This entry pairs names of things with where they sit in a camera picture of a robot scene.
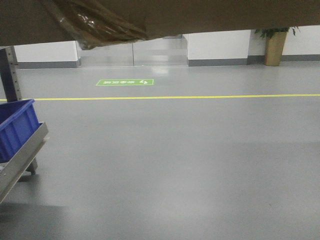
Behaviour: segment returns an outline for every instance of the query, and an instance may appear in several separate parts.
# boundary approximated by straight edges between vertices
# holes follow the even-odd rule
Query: potted plant
[[[265,58],[264,64],[267,66],[279,66],[282,52],[284,50],[287,33],[292,29],[293,35],[296,35],[297,26],[257,29],[255,34],[261,33],[262,38],[266,38],[265,42]]]

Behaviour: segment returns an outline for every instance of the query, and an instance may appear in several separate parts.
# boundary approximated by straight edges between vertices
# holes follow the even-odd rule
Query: metal cart
[[[0,75],[8,102],[22,100],[16,73],[16,54],[13,46],[0,46]],[[48,128],[45,122],[10,159],[0,165],[0,203],[25,171],[36,174],[38,167],[36,155],[45,144]]]

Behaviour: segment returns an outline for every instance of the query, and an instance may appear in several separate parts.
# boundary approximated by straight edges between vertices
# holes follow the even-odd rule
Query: plastic wrap
[[[122,19],[96,0],[43,0],[42,4],[83,50],[147,39],[144,29]]]

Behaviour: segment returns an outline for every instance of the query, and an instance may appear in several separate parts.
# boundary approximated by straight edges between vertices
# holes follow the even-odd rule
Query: blue plastic crate
[[[0,163],[8,162],[40,124],[34,99],[0,104]]]

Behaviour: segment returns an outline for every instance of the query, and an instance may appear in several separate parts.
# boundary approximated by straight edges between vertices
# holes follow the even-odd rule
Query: yellow floor line
[[[36,101],[88,101],[88,100],[146,100],[146,99],[244,99],[244,98],[284,98],[320,97],[316,94],[265,94],[265,95],[225,95],[225,96],[120,96],[120,97],[54,97],[35,98]]]

